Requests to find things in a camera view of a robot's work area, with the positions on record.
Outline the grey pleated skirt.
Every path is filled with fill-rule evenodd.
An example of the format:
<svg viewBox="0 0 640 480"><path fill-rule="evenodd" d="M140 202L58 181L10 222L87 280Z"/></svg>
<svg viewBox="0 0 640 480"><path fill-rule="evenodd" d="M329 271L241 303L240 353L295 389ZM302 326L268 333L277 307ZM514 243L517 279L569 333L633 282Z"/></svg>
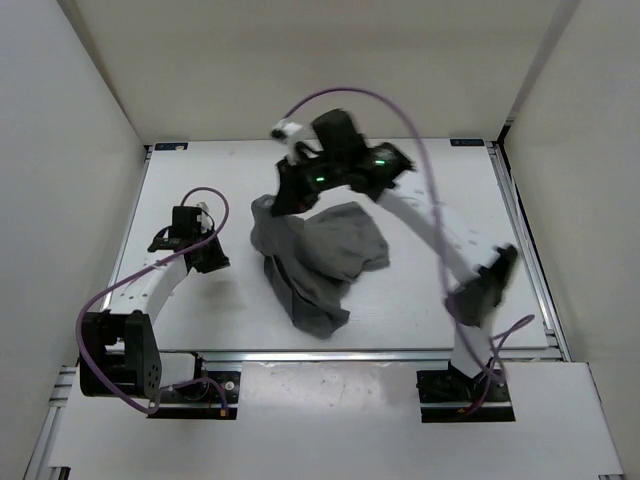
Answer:
<svg viewBox="0 0 640 480"><path fill-rule="evenodd" d="M275 197L251 203L250 241L279 303L298 330L325 340L345 326L341 307L350 286L390 265L389 245L372 216L357 202L329 207L308 219L274 217Z"/></svg>

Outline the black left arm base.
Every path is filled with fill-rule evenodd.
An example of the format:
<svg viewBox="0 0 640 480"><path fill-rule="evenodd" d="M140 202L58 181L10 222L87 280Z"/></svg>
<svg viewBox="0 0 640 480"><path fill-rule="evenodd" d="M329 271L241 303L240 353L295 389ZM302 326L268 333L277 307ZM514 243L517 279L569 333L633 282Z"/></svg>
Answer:
<svg viewBox="0 0 640 480"><path fill-rule="evenodd" d="M160 405L149 419L237 419L242 367L214 362L202 354L162 353Z"/></svg>

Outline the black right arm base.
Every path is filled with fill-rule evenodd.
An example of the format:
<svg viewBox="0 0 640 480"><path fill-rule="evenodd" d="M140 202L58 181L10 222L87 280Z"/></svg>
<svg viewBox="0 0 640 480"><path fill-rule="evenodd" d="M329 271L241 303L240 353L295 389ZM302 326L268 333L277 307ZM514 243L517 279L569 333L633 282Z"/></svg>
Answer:
<svg viewBox="0 0 640 480"><path fill-rule="evenodd" d="M516 420L510 391L492 362L493 374L473 378L448 364L416 372L416 389L423 424L510 423Z"/></svg>

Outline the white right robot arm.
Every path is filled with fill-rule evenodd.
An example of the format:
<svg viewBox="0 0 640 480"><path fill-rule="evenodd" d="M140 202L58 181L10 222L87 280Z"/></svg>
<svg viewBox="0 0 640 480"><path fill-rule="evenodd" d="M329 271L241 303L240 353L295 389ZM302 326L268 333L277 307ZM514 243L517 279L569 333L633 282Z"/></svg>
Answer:
<svg viewBox="0 0 640 480"><path fill-rule="evenodd" d="M308 158L287 154L276 164L275 216L309 211L321 193L346 186L401 220L438 255L444 306L455 323L449 387L470 400L486 384L497 358L492 341L494 317L518 261L510 244L493 245L473 233L461 217L423 188L413 162L395 145L323 148ZM456 285L447 281L455 278Z"/></svg>

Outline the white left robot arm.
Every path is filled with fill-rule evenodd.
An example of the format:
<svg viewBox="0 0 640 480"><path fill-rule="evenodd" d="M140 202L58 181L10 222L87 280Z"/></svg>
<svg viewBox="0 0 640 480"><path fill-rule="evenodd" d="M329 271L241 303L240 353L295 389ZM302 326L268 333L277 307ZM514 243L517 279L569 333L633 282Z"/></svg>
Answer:
<svg viewBox="0 0 640 480"><path fill-rule="evenodd" d="M124 395L153 399L161 389L162 364L153 324L173 290L189 272L207 274L230 265L218 238L161 265L191 240L156 238L142 267L150 271L126 282L101 312L81 323L85 349L103 375Z"/></svg>

